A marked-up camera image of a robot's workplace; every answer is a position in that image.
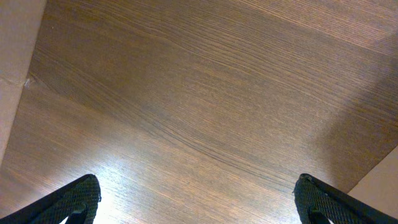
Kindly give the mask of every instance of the wood grain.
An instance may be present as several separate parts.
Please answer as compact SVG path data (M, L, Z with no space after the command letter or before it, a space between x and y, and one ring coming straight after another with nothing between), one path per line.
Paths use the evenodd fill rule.
M0 215L94 173L97 223L298 223L398 144L398 4L62 1L45 9Z

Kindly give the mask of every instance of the beige panel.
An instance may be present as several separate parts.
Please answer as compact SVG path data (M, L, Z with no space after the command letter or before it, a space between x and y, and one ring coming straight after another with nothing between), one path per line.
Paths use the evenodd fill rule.
M349 192L352 197L398 218L398 147Z
M45 0L0 1L0 164L29 68Z

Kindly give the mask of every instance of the brown wood tabletop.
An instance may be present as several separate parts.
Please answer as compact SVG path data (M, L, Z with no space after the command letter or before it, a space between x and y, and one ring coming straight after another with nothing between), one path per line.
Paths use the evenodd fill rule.
M83 174L95 223L299 223L398 144L395 1L49 0L0 217Z

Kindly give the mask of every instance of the wooden surface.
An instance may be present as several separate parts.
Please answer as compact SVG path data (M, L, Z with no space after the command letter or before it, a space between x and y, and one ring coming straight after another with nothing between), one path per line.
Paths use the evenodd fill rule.
M49 0L0 216L86 173L96 223L298 223L398 144L394 1Z

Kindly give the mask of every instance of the black object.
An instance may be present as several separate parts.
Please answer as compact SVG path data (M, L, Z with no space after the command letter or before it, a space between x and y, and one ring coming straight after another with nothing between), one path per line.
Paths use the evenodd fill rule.
M93 174L87 174L0 219L0 224L60 223L66 217L67 224L90 224L94 221L100 200L98 179Z
M294 188L295 204L304 224L393 223L390 217L334 187L302 174Z

